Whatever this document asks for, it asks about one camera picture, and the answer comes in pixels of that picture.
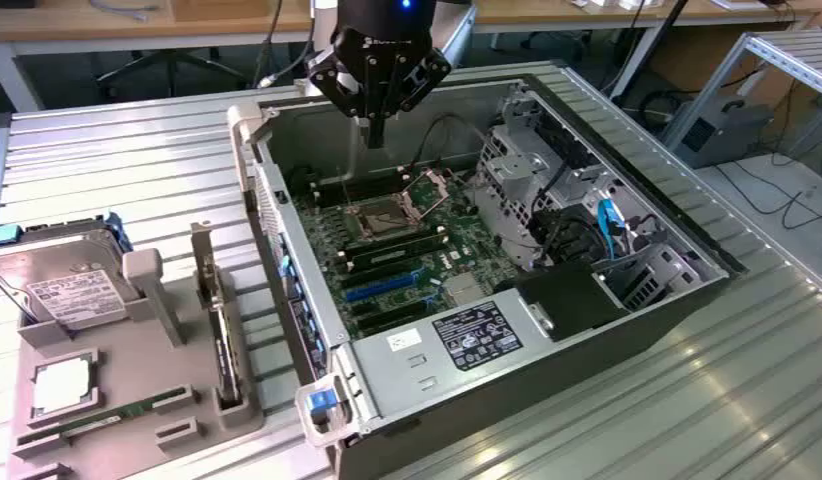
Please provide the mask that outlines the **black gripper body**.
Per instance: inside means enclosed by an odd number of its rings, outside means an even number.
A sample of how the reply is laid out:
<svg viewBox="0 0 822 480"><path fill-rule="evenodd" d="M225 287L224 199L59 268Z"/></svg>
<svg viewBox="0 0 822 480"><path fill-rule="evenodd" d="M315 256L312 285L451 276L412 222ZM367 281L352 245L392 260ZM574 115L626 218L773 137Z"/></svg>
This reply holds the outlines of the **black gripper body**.
<svg viewBox="0 0 822 480"><path fill-rule="evenodd" d="M420 58L432 46L434 1L340 1L334 50L367 101L379 101L398 55Z"/></svg>

